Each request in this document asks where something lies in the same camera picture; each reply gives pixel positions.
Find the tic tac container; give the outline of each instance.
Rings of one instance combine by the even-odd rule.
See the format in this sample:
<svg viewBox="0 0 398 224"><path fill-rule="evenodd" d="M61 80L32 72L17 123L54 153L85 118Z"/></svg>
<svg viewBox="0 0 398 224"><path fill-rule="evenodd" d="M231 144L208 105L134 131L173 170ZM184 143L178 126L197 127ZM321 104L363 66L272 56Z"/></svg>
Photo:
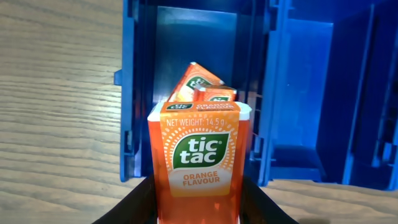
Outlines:
<svg viewBox="0 0 398 224"><path fill-rule="evenodd" d="M197 84L193 92L194 101L234 101L236 90L228 86Z"/></svg>
<svg viewBox="0 0 398 224"><path fill-rule="evenodd" d="M193 92L197 84L223 85L224 82L198 63L191 62L168 101L192 102Z"/></svg>
<svg viewBox="0 0 398 224"><path fill-rule="evenodd" d="M159 103L148 116L159 221L238 222L250 107Z"/></svg>

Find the empty blue bin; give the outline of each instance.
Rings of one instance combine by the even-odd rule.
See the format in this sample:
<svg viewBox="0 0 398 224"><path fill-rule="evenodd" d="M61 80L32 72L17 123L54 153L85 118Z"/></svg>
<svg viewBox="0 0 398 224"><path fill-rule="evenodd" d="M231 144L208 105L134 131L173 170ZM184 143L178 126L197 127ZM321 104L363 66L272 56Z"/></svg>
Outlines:
<svg viewBox="0 0 398 224"><path fill-rule="evenodd" d="M190 62L253 108L245 174L398 188L398 1L124 0L121 180Z"/></svg>

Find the wood grain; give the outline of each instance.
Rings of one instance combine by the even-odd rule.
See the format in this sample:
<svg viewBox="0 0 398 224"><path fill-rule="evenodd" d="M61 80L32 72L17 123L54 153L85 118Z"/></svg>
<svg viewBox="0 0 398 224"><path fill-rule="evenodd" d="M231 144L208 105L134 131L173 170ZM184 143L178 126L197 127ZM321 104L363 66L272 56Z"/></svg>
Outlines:
<svg viewBox="0 0 398 224"><path fill-rule="evenodd" d="M119 181L121 31L122 0L0 0L0 223L90 223L141 181ZM398 223L398 192L264 191L301 223Z"/></svg>

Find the blue container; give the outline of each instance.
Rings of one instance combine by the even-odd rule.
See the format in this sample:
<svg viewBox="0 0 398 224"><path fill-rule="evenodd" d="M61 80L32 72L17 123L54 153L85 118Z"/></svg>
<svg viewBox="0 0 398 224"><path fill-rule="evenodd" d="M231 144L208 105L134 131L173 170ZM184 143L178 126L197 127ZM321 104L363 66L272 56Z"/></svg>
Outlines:
<svg viewBox="0 0 398 224"><path fill-rule="evenodd" d="M398 188L398 1L124 0L121 180L152 173L147 116L190 62L252 114L245 174Z"/></svg>

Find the blue plastic bin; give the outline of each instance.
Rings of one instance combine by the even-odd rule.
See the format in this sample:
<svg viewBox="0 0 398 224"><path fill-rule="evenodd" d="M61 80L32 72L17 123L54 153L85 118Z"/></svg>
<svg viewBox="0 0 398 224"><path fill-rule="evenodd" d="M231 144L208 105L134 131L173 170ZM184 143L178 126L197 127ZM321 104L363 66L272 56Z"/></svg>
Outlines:
<svg viewBox="0 0 398 224"><path fill-rule="evenodd" d="M398 1L124 0L121 180L190 62L253 108L245 174L398 188Z"/></svg>

